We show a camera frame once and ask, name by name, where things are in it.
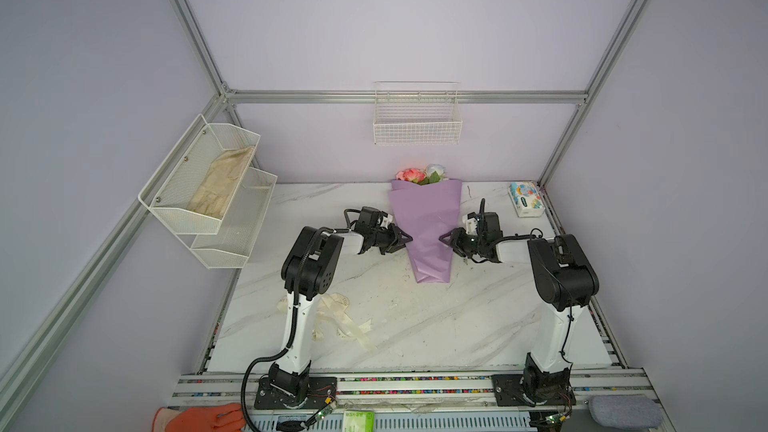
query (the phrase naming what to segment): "black cable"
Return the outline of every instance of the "black cable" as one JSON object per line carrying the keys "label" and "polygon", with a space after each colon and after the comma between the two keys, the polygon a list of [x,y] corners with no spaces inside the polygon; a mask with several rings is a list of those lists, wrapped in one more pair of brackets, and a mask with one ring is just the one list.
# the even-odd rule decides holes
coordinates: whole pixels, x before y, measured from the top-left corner
{"label": "black cable", "polygon": [[[331,402],[335,402],[335,401],[336,399],[331,397]],[[275,430],[278,430],[279,432],[301,432],[302,430],[308,429],[317,422],[317,416],[320,414],[320,412],[322,412],[325,408],[327,408],[331,402],[329,402],[328,404],[323,404],[308,419],[286,420],[284,422],[278,423],[278,425],[275,426]]]}
{"label": "black cable", "polygon": [[350,222],[350,212],[354,212],[355,214],[360,214],[360,211],[356,208],[345,208],[344,209],[344,220],[346,220],[346,227],[352,228],[352,223]]}
{"label": "black cable", "polygon": [[293,339],[296,337],[296,326],[299,322],[298,305],[299,305],[299,284],[301,282],[301,273],[304,270],[304,264],[306,264],[306,261],[310,258],[310,255],[312,255],[312,253],[315,251],[317,239],[322,235],[323,232],[331,232],[331,231],[332,229],[328,227],[320,227],[317,230],[315,230],[315,233],[312,234],[312,239],[310,239],[309,245],[307,245],[306,250],[304,251],[304,255],[301,256],[299,267],[296,270],[296,278],[293,279],[293,312],[291,314],[290,334],[288,335],[288,341],[286,342],[286,346],[283,348],[283,350],[281,350],[277,354],[271,355],[269,357],[259,357],[258,359],[255,359],[253,362],[251,362],[248,365],[248,368],[245,369],[245,374],[243,375],[243,383],[240,386],[240,408],[243,411],[243,418],[245,419],[246,424],[248,424],[248,428],[250,428],[253,432],[261,432],[261,431],[258,429],[258,427],[256,427],[256,425],[248,415],[248,408],[245,402],[245,388],[248,385],[248,376],[250,376],[250,372],[254,369],[256,364],[260,364],[262,362],[274,362],[275,360],[278,360],[281,357],[283,357],[283,355],[287,354],[288,350],[293,346]]}
{"label": "black cable", "polygon": [[574,363],[565,358],[565,345],[568,343],[568,336],[571,334],[571,323],[574,321],[573,297],[571,297],[571,305],[568,307],[568,309],[569,309],[568,310],[568,329],[566,329],[565,331],[565,340],[563,341],[563,346],[560,347],[560,355],[562,356],[563,360],[565,360],[571,365],[571,367],[568,368],[569,370],[571,370],[572,367],[574,366]]}
{"label": "black cable", "polygon": [[[534,230],[538,230],[539,231],[539,235],[533,234]],[[542,230],[540,228],[532,228],[531,229],[531,233],[529,233],[528,235],[514,234],[514,235],[508,235],[506,237],[497,238],[496,240],[491,242],[490,249],[493,250],[496,247],[496,245],[499,245],[502,242],[507,242],[507,241],[510,241],[510,240],[531,240],[532,238],[542,238],[543,236],[544,236],[544,233],[542,232]]]}

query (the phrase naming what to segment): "lavender wall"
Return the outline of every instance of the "lavender wall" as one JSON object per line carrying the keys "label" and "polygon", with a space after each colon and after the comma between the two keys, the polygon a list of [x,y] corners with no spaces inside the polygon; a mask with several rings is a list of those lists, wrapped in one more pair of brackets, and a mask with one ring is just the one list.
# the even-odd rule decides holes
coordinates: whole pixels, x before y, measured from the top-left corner
{"label": "lavender wall", "polygon": [[280,182],[385,182],[398,170],[439,163],[462,180],[537,179],[565,129],[570,104],[465,104],[450,146],[377,146],[373,106],[241,104],[261,134],[259,163]]}
{"label": "lavender wall", "polygon": [[[0,0],[0,374],[213,91],[168,0]],[[214,320],[153,219],[14,426],[148,430]]]}
{"label": "lavender wall", "polygon": [[236,89],[580,90],[630,0],[191,0]]}
{"label": "lavender wall", "polygon": [[768,0],[654,0],[548,188],[678,432],[759,430]]}

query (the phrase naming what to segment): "gray sponge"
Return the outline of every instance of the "gray sponge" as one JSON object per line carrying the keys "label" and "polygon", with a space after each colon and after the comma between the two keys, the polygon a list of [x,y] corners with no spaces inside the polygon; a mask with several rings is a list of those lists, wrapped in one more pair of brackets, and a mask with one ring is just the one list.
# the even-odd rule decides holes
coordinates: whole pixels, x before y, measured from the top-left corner
{"label": "gray sponge", "polygon": [[617,429],[648,429],[662,422],[659,406],[645,396],[595,395],[589,413],[598,424]]}

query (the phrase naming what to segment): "orange glove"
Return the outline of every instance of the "orange glove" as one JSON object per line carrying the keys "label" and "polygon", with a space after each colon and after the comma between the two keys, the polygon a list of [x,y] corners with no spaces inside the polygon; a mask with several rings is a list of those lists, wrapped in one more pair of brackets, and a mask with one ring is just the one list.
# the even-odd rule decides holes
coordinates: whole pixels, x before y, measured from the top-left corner
{"label": "orange glove", "polygon": [[245,419],[240,404],[227,404],[190,408],[180,414],[176,410],[160,409],[155,415],[152,431],[236,432],[243,427]]}

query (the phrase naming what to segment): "wall-mounted shelf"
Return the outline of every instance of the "wall-mounted shelf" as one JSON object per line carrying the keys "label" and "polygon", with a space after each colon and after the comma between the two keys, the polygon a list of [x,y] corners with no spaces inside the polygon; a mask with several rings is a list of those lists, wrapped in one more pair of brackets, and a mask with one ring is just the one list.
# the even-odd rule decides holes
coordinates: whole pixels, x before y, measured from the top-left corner
{"label": "wall-mounted shelf", "polygon": [[457,82],[376,83],[378,146],[458,144],[461,133]]}
{"label": "wall-mounted shelf", "polygon": [[[191,127],[200,130],[168,178],[156,191],[150,183],[139,201],[181,240],[207,268],[241,268],[256,244],[277,176],[244,166],[228,176],[229,191],[218,198],[217,212],[209,215],[189,210],[190,201],[206,181],[211,164],[227,151],[246,149],[240,160],[250,164],[259,134],[225,123],[208,123],[198,116]],[[193,235],[183,239],[181,235]]]}

